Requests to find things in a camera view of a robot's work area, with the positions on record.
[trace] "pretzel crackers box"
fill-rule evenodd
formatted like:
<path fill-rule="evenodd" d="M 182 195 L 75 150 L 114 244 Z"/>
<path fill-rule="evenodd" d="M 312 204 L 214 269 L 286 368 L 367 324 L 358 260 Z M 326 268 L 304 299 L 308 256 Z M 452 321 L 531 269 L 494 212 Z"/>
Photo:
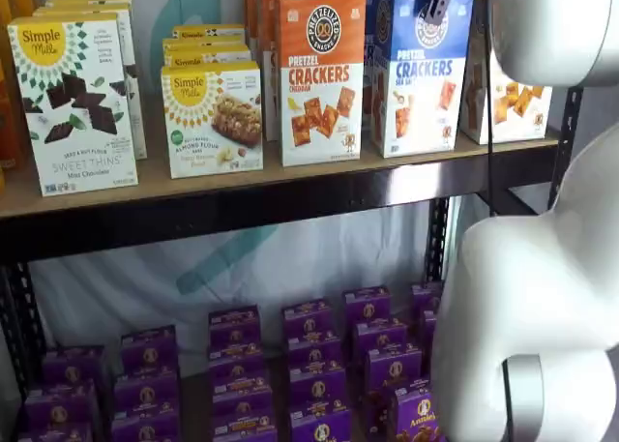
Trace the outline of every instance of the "pretzel crackers box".
<path fill-rule="evenodd" d="M 366 0 L 279 0 L 281 161 L 359 159 Z"/>
<path fill-rule="evenodd" d="M 162 89 L 172 178 L 262 169 L 255 62 L 165 67 Z"/>
<path fill-rule="evenodd" d="M 484 18 L 486 0 L 475 0 L 469 42 L 469 63 L 464 79 L 464 102 L 460 127 L 479 144 L 487 144 L 486 39 Z M 494 48 L 490 52 L 492 140 L 540 139 L 545 136 L 552 88 L 520 84 L 510 79 L 501 67 Z"/>
<path fill-rule="evenodd" d="M 278 111 L 278 67 L 276 40 L 276 1 L 256 0 L 258 10 L 258 57 L 262 69 L 262 98 L 265 137 L 280 140 Z"/>
<path fill-rule="evenodd" d="M 290 408 L 291 442 L 351 442 L 352 411 L 345 399 L 330 398 Z"/>
<path fill-rule="evenodd" d="M 452 150 L 473 0 L 451 0 L 440 26 L 430 0 L 378 0 L 371 137 L 383 157 Z"/>

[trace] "metal shelving unit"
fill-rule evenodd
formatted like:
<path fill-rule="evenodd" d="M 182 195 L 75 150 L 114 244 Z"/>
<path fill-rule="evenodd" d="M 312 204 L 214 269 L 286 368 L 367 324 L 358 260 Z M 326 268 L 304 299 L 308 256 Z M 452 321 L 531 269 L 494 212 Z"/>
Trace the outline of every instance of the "metal shelving unit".
<path fill-rule="evenodd" d="M 496 144 L 491 157 L 459 134 L 453 152 L 383 160 L 364 143 L 359 161 L 282 168 L 269 144 L 263 171 L 173 181 L 161 126 L 150 125 L 150 157 L 138 165 L 137 187 L 42 198 L 33 163 L 8 173 L 0 196 L 0 323 L 22 397 L 40 379 L 45 352 L 28 261 L 430 200 L 426 279 L 440 279 L 449 197 L 477 193 L 487 201 L 492 160 L 499 214 L 532 213 L 513 187 L 551 182 L 553 202 L 581 97 L 582 89 L 569 91 L 560 132 Z"/>

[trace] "cheddar crackers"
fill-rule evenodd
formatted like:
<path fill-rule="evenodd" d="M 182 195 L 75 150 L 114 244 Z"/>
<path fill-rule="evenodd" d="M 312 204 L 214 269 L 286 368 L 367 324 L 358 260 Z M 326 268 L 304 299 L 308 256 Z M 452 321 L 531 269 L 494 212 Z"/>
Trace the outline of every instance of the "cheddar crackers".
<path fill-rule="evenodd" d="M 359 158 L 366 0 L 279 0 L 284 166 Z"/>

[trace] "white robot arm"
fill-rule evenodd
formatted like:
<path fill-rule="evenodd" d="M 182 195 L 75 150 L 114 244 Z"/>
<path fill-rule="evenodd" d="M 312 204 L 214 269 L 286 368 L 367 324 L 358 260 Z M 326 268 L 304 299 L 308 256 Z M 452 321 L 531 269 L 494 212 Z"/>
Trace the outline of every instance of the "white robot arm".
<path fill-rule="evenodd" d="M 497 59 L 513 79 L 619 83 L 619 0 L 489 5 Z M 508 431 L 515 441 L 604 437 L 617 397 L 605 352 L 619 343 L 618 156 L 615 126 L 573 162 L 551 211 L 482 221 L 465 234 L 431 364 L 451 442 L 498 442 Z"/>

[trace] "chocolate piece image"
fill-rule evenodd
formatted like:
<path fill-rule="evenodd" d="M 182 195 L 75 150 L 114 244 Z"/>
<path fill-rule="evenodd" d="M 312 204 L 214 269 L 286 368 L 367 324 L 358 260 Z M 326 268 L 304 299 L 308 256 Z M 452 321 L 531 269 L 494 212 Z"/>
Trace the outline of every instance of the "chocolate piece image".
<path fill-rule="evenodd" d="M 59 125 L 54 126 L 47 137 L 45 138 L 45 144 L 49 142 L 55 142 L 57 140 L 66 139 L 71 134 L 71 131 L 74 130 L 74 127 L 70 123 L 61 123 Z"/>
<path fill-rule="evenodd" d="M 23 111 L 26 113 L 43 113 L 41 108 L 32 101 L 32 99 L 28 99 L 27 97 L 23 98 Z"/>
<path fill-rule="evenodd" d="M 73 74 L 62 73 L 62 83 L 65 85 L 65 93 L 72 99 L 86 92 L 86 81 Z"/>
<path fill-rule="evenodd" d="M 223 137 L 253 148 L 262 136 L 260 110 L 250 103 L 222 95 L 215 104 L 213 129 Z"/>
<path fill-rule="evenodd" d="M 67 94 L 64 84 L 58 84 L 57 86 L 50 87 L 46 90 L 46 92 L 47 98 L 49 99 L 49 104 L 53 109 L 56 109 L 65 103 L 69 103 L 72 100 L 71 96 Z"/>
<path fill-rule="evenodd" d="M 119 96 L 127 96 L 127 86 L 125 85 L 125 81 L 110 82 L 109 87 L 114 89 Z"/>
<path fill-rule="evenodd" d="M 106 106 L 91 106 L 88 108 L 90 115 L 90 123 L 94 130 L 103 131 L 104 133 L 117 134 L 116 123 L 112 109 Z"/>
<path fill-rule="evenodd" d="M 71 106 L 74 108 L 90 108 L 99 105 L 103 99 L 105 99 L 105 94 L 84 92 L 75 98 L 75 102 Z"/>

